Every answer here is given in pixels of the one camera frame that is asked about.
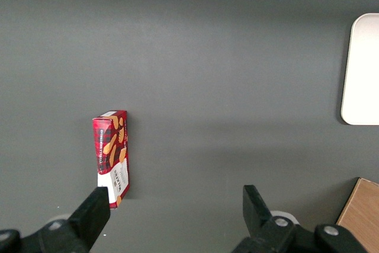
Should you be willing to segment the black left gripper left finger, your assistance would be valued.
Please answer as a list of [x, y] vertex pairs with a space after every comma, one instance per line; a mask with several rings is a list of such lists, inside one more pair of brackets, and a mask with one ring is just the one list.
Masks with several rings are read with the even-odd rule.
[[107, 187], [97, 187], [67, 218], [55, 219], [22, 237], [1, 230], [1, 252], [89, 252], [110, 218]]

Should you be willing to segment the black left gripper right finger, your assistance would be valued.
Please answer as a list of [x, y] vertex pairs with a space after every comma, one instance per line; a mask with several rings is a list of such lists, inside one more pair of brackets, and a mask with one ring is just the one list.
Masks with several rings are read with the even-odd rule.
[[254, 185], [243, 187], [243, 217], [249, 231], [233, 252], [366, 252], [346, 228], [317, 225], [308, 231], [285, 216], [274, 216]]

